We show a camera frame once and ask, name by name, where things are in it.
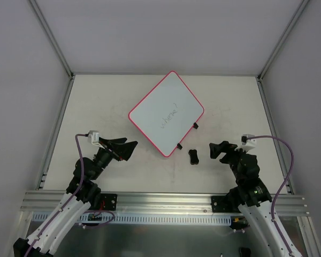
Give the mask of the black bone-shaped eraser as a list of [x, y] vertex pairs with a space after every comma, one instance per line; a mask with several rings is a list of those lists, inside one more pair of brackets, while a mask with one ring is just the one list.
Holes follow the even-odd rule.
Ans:
[[196, 149], [190, 149], [188, 151], [189, 157], [190, 157], [190, 164], [191, 165], [197, 165], [199, 164], [199, 159], [197, 155], [197, 150]]

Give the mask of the pink framed whiteboard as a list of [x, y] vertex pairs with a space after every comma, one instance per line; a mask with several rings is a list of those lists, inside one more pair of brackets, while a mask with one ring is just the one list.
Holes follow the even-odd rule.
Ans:
[[164, 157], [169, 157], [203, 114], [203, 105], [171, 71], [129, 112], [128, 119]]

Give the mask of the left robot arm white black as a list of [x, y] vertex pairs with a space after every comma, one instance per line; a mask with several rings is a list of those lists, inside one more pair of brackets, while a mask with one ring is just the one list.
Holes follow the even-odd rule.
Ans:
[[87, 211], [115, 215], [104, 206], [101, 189], [94, 182], [112, 160], [128, 161], [137, 141], [127, 138], [103, 139], [97, 131], [84, 134], [98, 148], [94, 158], [79, 156], [73, 178], [57, 207], [26, 239], [18, 238], [13, 245], [14, 256], [54, 256], [60, 243]]

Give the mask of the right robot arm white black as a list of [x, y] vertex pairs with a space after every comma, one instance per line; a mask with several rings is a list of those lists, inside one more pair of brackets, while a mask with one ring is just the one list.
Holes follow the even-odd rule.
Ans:
[[277, 196], [272, 197], [259, 177], [257, 156], [248, 152], [256, 146], [255, 139], [243, 137], [240, 146], [223, 141], [210, 143], [210, 158], [227, 164], [232, 170], [236, 187], [218, 199], [211, 197], [214, 213], [240, 212], [247, 220], [256, 238], [266, 247], [268, 256], [301, 256], [275, 210]]

